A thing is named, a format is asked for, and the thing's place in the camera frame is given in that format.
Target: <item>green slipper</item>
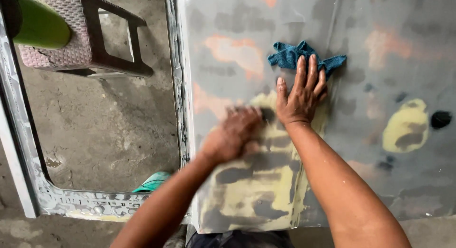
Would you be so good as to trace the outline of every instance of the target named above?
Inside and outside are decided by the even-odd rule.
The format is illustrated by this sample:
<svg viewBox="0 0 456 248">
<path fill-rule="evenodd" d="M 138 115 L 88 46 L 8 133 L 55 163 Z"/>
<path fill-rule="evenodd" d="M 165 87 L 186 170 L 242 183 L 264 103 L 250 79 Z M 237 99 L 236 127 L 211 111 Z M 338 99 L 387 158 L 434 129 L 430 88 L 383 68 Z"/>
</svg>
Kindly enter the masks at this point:
<svg viewBox="0 0 456 248">
<path fill-rule="evenodd" d="M 150 176 L 140 187 L 137 189 L 133 190 L 133 193 L 138 193 L 138 192 L 153 192 L 155 189 L 157 189 L 163 182 L 165 182 L 171 174 L 164 172 L 164 171 L 159 171 L 152 176 Z"/>
</svg>

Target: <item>blue rag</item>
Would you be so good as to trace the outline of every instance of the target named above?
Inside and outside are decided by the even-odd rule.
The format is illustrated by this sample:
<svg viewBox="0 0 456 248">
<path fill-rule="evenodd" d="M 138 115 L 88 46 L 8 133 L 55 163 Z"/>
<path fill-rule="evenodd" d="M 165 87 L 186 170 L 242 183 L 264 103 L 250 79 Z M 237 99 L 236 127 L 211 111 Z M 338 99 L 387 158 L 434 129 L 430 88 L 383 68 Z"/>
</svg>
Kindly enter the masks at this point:
<svg viewBox="0 0 456 248">
<path fill-rule="evenodd" d="M 268 56 L 268 62 L 270 65 L 278 64 L 281 68 L 296 69 L 298 65 L 298 59 L 301 55 L 305 56 L 305 60 L 308 62 L 309 57 L 312 54 L 316 55 L 316 60 L 318 62 L 318 70 L 323 66 L 325 67 L 326 80 L 329 79 L 329 76 L 333 71 L 342 65 L 342 63 L 347 59 L 346 55 L 337 55 L 332 58 L 321 60 L 316 51 L 309 46 L 304 40 L 299 43 L 297 46 L 291 46 L 282 42 L 274 43 L 274 49 L 277 53 Z"/>
</svg>

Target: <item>woven plastic stool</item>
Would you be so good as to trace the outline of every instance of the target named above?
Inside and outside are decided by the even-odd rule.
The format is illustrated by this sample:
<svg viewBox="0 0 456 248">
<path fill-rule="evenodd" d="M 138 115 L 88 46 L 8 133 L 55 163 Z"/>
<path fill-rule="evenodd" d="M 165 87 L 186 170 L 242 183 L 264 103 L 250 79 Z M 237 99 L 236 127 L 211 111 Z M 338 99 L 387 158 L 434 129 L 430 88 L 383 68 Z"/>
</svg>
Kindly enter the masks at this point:
<svg viewBox="0 0 456 248">
<path fill-rule="evenodd" d="M 151 67 L 141 59 L 137 28 L 146 26 L 144 19 L 106 0 L 37 0 L 53 8 L 70 27 L 71 40 L 57 50 L 19 45 L 24 64 L 31 68 L 63 72 L 88 78 L 118 76 L 150 77 Z M 110 12 L 128 22 L 128 39 L 133 62 L 106 52 L 100 25 L 100 14 Z M 97 73 L 91 69 L 104 69 Z"/>
</svg>

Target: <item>hand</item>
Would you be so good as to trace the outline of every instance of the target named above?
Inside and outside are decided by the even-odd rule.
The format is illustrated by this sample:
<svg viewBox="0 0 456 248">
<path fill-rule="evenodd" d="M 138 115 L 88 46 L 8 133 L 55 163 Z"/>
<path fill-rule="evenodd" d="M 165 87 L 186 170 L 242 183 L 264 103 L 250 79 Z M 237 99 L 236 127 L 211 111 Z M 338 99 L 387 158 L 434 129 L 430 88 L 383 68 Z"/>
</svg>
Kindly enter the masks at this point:
<svg viewBox="0 0 456 248">
<path fill-rule="evenodd" d="M 237 107 L 227 111 L 227 118 L 209 133 L 200 150 L 215 164 L 237 159 L 247 150 L 259 147 L 251 141 L 262 122 L 259 108 Z"/>
<path fill-rule="evenodd" d="M 304 56 L 299 57 L 294 81 L 293 89 L 287 97 L 284 79 L 279 77 L 277 80 L 277 117 L 285 127 L 295 122 L 310 125 L 318 102 L 328 95 L 325 70 L 321 69 L 317 76 L 314 54 L 309 58 L 308 74 L 305 72 Z"/>
</svg>

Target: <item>green tube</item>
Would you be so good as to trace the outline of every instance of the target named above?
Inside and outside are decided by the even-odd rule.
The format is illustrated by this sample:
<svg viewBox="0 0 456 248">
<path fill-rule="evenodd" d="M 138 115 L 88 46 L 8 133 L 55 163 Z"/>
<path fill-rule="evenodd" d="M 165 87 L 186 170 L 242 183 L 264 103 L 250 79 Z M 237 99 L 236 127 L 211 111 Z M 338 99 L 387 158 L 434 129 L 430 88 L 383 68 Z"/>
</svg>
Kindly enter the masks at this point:
<svg viewBox="0 0 456 248">
<path fill-rule="evenodd" d="M 48 5 L 36 0 L 17 0 L 22 23 L 15 43 L 38 48 L 58 49 L 70 41 L 71 32 L 65 20 Z"/>
</svg>

